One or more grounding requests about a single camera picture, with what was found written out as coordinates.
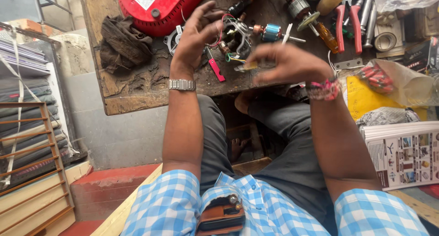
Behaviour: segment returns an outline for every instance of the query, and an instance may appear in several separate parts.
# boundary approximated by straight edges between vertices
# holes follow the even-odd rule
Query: stack of papers
[[[20,74],[25,77],[41,77],[50,73],[46,68],[47,61],[43,52],[18,44]],[[0,55],[3,56],[17,71],[17,59],[15,58],[14,45],[12,42],[0,39]],[[11,75],[6,66],[0,62],[0,75]]]
[[[439,183],[439,121],[361,130],[384,191]]]

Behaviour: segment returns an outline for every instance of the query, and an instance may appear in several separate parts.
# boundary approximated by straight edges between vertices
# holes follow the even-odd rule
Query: gray trousers
[[[227,157],[224,116],[210,97],[198,95],[198,103],[204,130],[200,182],[202,195],[213,187],[220,172],[233,178],[240,176],[234,174]],[[282,155],[253,177],[280,190],[331,233],[327,224],[335,225],[334,207],[314,151],[310,105],[282,96],[263,94],[249,105],[248,114],[277,132],[288,143]]]

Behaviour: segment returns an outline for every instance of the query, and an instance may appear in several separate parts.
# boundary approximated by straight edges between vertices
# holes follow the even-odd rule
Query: bare foot
[[[251,142],[251,138],[239,141],[239,138],[232,139],[232,157],[230,158],[230,162],[233,163],[238,160],[244,151],[245,147]]]
[[[248,114],[249,105],[262,91],[260,89],[246,90],[241,92],[235,99],[235,107],[243,114]]]

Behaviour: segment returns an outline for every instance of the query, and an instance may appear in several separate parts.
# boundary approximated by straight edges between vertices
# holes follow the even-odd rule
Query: yellow wire
[[[232,58],[232,57],[230,57],[230,59],[245,62],[245,59],[234,59],[234,58]]]

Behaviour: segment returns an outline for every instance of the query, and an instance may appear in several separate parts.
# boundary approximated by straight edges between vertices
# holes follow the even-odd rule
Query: brown leather pouch
[[[236,210],[234,204],[217,204],[201,213],[195,236],[231,233],[242,230],[245,222],[244,209]]]

